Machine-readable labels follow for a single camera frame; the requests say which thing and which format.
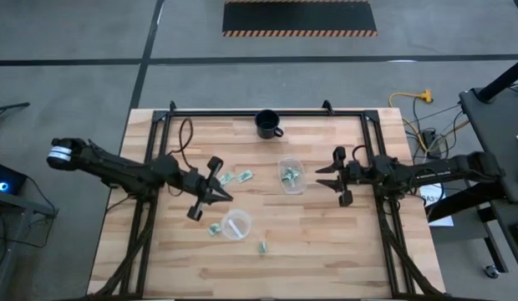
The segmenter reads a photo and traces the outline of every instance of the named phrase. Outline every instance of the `mug handle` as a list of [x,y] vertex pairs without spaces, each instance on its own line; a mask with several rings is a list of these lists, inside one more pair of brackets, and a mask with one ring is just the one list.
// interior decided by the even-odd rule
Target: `mug handle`
[[276,129],[274,129],[274,135],[275,135],[276,137],[281,137],[281,136],[283,136],[283,130],[282,130],[282,129],[280,129],[280,128],[276,128]]

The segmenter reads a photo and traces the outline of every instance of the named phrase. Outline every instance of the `clear plastic container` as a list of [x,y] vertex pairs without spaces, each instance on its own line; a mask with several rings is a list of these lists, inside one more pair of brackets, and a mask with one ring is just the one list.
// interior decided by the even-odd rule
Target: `clear plastic container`
[[306,173],[298,159],[289,157],[279,161],[277,172],[286,194],[301,194],[306,190]]
[[222,218],[222,233],[231,240],[242,240],[251,230],[251,217],[243,210],[231,210]]

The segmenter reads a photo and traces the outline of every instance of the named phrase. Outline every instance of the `blue light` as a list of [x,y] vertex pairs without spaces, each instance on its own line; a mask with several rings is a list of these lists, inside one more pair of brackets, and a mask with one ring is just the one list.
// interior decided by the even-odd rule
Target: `blue light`
[[1,182],[0,183],[0,191],[5,192],[6,190],[8,190],[8,184],[5,183],[5,182]]

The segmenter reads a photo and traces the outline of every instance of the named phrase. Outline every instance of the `caster wheel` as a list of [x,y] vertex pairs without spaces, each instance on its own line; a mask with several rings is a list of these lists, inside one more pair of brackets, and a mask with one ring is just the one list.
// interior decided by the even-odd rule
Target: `caster wheel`
[[492,278],[492,279],[497,279],[500,275],[500,272],[496,269],[496,267],[494,265],[485,267],[484,271],[485,271],[485,275],[487,275],[487,277]]

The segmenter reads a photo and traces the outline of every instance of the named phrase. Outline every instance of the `yellow extension cord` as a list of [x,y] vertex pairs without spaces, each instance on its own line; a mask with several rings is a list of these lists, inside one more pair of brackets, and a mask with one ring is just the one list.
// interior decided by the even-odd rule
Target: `yellow extension cord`
[[[431,96],[431,93],[430,91],[427,89],[425,90],[424,93],[421,93],[421,94],[411,94],[411,93],[403,93],[403,92],[398,92],[398,93],[393,93],[389,96],[389,107],[393,108],[393,97],[394,96],[411,96],[411,97],[415,97],[415,98],[418,98],[418,99],[421,99],[427,103],[431,103],[433,100],[432,100],[432,96]],[[458,126],[456,126],[454,129],[452,130],[449,130],[446,134],[443,135],[443,137],[441,139],[439,139],[439,142],[437,143],[437,146],[431,150],[428,150],[428,148],[426,147],[426,145],[424,144],[423,142],[423,138],[422,136],[420,135],[419,131],[417,130],[417,128],[415,128],[414,125],[411,124],[411,122],[409,122],[409,120],[405,119],[404,117],[402,117],[402,120],[411,127],[411,129],[413,129],[413,131],[415,132],[415,135],[417,136],[417,138],[419,139],[419,144],[420,144],[420,147],[425,151],[425,152],[431,152],[431,151],[435,151],[435,150],[438,150],[439,149],[439,146],[441,145],[441,143],[444,142],[444,140],[446,139],[446,137],[452,133],[454,133],[455,131],[461,129],[462,127],[466,126],[469,124],[469,121],[466,120],[464,122],[462,122],[461,124],[459,124]]]

